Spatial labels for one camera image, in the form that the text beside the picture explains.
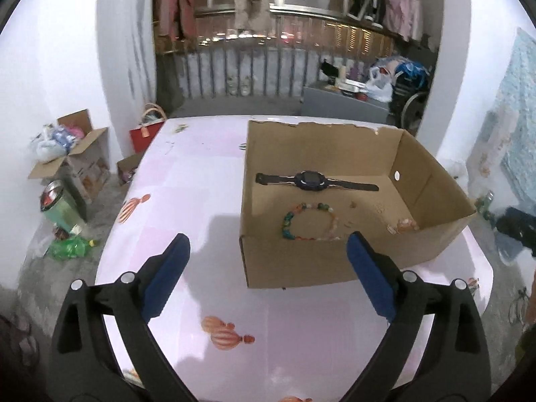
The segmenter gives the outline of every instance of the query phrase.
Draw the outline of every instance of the watch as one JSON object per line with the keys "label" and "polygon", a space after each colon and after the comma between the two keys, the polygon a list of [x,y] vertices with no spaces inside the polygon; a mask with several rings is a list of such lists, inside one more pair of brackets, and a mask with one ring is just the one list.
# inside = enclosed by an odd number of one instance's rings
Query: watch
{"label": "watch", "polygon": [[294,177],[281,177],[279,175],[266,175],[258,173],[255,177],[255,182],[262,185],[268,184],[286,184],[289,186],[297,186],[301,190],[311,190],[318,192],[327,188],[340,188],[352,190],[366,190],[369,192],[377,192],[380,190],[376,184],[367,183],[352,183],[350,181],[332,180],[326,178],[320,172],[303,171],[296,174]]}

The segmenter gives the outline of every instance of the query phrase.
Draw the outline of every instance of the beaded bracelet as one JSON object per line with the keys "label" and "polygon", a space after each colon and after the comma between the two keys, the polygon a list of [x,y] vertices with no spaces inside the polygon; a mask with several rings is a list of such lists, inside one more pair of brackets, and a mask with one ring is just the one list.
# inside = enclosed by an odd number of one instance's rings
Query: beaded bracelet
{"label": "beaded bracelet", "polygon": [[337,237],[335,235],[335,230],[337,229],[337,226],[339,226],[339,218],[335,215],[333,212],[333,208],[331,208],[328,204],[322,204],[321,202],[318,203],[316,206],[317,210],[320,210],[321,212],[326,212],[331,215],[331,225],[328,232],[323,237],[318,237],[317,239],[311,238],[311,239],[305,239],[304,237],[295,236],[290,232],[290,224],[292,222],[292,218],[300,213],[302,213],[307,208],[312,208],[312,204],[306,204],[305,202],[302,202],[301,204],[297,205],[292,209],[290,212],[288,212],[285,217],[283,218],[283,224],[281,227],[282,235],[284,239],[288,240],[340,240],[340,237]]}

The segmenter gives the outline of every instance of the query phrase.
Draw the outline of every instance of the open cardboard box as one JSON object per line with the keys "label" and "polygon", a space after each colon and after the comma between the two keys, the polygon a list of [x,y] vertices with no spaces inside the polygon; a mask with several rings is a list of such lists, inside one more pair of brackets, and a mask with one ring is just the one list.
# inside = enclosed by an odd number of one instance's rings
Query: open cardboard box
{"label": "open cardboard box", "polygon": [[108,128],[93,130],[87,110],[58,118],[58,124],[66,127],[79,127],[85,134],[67,156],[52,162],[37,163],[28,176],[29,179],[70,181],[85,202],[92,202],[110,176],[100,142]]}
{"label": "open cardboard box", "polygon": [[[256,173],[293,176],[304,170],[379,186],[378,192],[255,183]],[[328,204],[339,217],[338,241],[282,238],[284,216],[301,202]],[[409,133],[392,127],[249,122],[240,245],[250,288],[304,287],[355,279],[346,257],[360,231],[399,268],[437,257],[467,226],[475,207],[447,171]],[[413,218],[419,231],[392,233]],[[291,231],[320,237],[330,217],[306,210]]]}

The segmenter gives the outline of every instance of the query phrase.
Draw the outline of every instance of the plastic bottle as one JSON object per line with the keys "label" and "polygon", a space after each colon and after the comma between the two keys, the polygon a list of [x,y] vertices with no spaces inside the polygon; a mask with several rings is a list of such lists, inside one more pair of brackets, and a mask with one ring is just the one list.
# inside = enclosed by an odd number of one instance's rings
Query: plastic bottle
{"label": "plastic bottle", "polygon": [[65,240],[54,240],[48,248],[49,254],[57,260],[84,257],[87,250],[96,245],[95,240],[85,240],[80,236],[73,236]]}

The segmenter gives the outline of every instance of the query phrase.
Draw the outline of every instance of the bottle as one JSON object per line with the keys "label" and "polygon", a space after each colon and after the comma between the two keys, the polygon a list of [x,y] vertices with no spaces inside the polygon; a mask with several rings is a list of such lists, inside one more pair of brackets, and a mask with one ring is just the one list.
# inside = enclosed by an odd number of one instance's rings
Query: bottle
{"label": "bottle", "polygon": [[95,240],[85,240],[80,236],[73,236],[65,240],[54,240],[48,248],[49,254],[57,260],[84,257],[89,248],[96,245]]}

